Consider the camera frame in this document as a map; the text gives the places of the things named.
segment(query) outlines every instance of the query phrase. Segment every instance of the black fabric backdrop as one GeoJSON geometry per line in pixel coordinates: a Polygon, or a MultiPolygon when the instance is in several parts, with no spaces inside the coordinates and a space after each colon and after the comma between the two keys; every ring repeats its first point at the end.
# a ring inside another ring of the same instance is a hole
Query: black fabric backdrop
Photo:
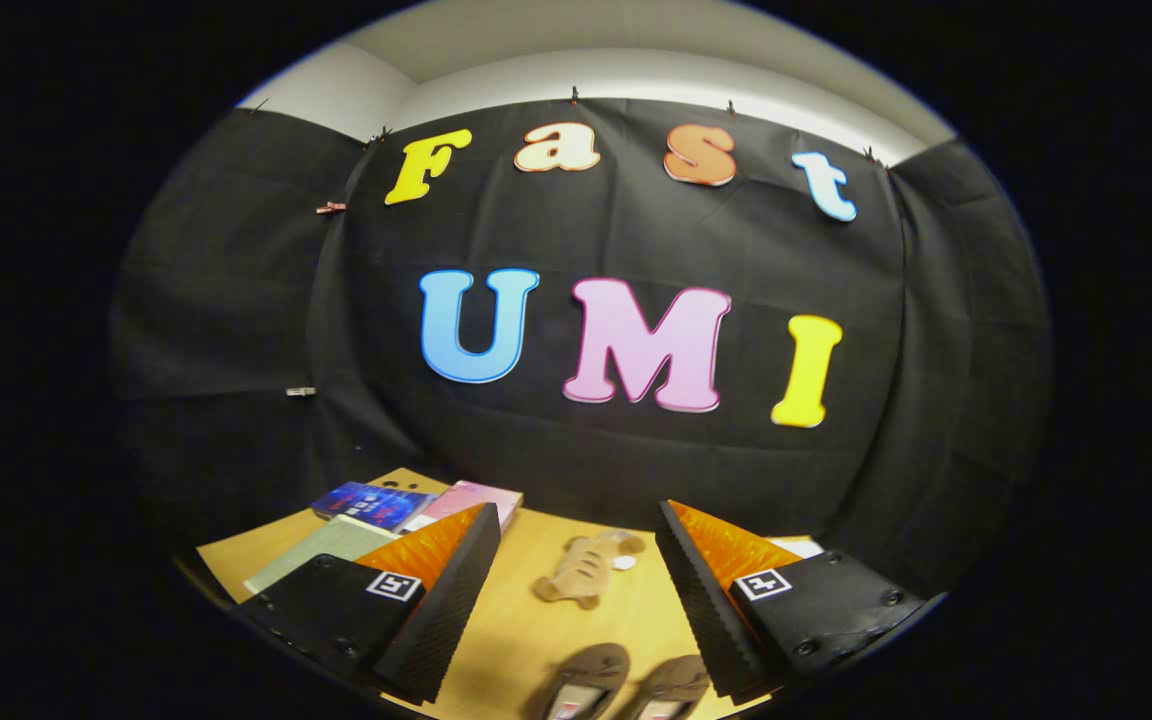
{"type": "Polygon", "coordinates": [[[147,506],[182,548],[407,465],[630,528],[652,525],[672,497],[758,533],[813,535],[932,593],[995,533],[1048,392],[1028,237],[960,142],[888,173],[809,132],[659,101],[478,109],[366,150],[234,111],[147,211],[113,327],[147,506]],[[602,160],[579,173],[513,167],[522,136],[555,122],[593,128],[602,160]],[[666,176],[666,136],[683,123],[732,134],[730,183],[666,176]],[[385,205],[403,146],[461,128],[473,141],[426,179],[429,195],[385,205]],[[854,222],[814,205],[788,161],[801,151],[844,170],[854,222]],[[348,210],[316,215],[326,200],[348,210]],[[507,266],[540,273],[517,365],[494,382],[447,381],[420,356],[420,275],[475,274],[461,342],[480,350],[495,302],[483,281],[507,266]],[[614,364],[612,401],[563,397],[584,319],[571,288],[586,276],[627,281],[649,327],[687,287],[728,293],[721,404],[673,414],[650,393],[630,404],[614,364]],[[817,429],[770,420],[793,314],[844,328],[817,429]],[[285,395],[300,386],[317,395],[285,395]],[[243,447],[264,460],[238,461],[243,447]]]}

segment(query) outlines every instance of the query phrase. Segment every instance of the screw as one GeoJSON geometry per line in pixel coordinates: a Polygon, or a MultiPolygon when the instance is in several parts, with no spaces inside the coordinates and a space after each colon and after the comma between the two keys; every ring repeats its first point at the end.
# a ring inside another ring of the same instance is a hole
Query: screw
{"type": "Polygon", "coordinates": [[[338,638],[338,650],[348,657],[358,657],[358,646],[349,642],[349,638],[338,638]]]}

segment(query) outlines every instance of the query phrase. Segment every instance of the stuffed toy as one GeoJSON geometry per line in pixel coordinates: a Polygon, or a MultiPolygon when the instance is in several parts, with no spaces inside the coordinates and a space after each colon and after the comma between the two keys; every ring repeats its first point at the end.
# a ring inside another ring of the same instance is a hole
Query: stuffed toy
{"type": "Polygon", "coordinates": [[[571,538],[564,544],[562,562],[552,578],[536,578],[531,592],[545,602],[575,600],[585,611],[598,607],[600,596],[612,578],[613,561],[643,552],[643,538],[624,530],[604,530],[593,538],[571,538]]]}

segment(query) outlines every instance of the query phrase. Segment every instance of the slipper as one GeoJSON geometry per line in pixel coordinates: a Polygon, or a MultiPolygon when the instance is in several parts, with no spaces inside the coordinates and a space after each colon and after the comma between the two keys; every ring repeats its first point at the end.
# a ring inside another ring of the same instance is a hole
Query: slipper
{"type": "Polygon", "coordinates": [[[639,694],[621,712],[623,720],[684,720],[708,690],[708,673],[699,655],[660,664],[639,684],[639,694]]]}
{"type": "Polygon", "coordinates": [[[544,703],[541,720],[594,720],[607,711],[630,673],[630,655],[616,643],[596,644],[568,657],[544,703]]]}

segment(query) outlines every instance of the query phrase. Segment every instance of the letter m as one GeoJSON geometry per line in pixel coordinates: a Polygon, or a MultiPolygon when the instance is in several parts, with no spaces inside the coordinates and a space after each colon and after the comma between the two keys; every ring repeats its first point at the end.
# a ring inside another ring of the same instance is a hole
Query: letter m
{"type": "Polygon", "coordinates": [[[676,414],[707,414],[718,407],[714,353],[718,324],[732,310],[726,293],[691,287],[679,293],[649,331],[630,287],[612,278],[584,279],[573,296],[585,306],[576,377],[563,395],[577,402],[607,402],[616,386],[607,379],[608,356],[616,361],[626,395],[637,402],[649,393],[666,361],[669,378],[655,393],[657,404],[676,414]]]}

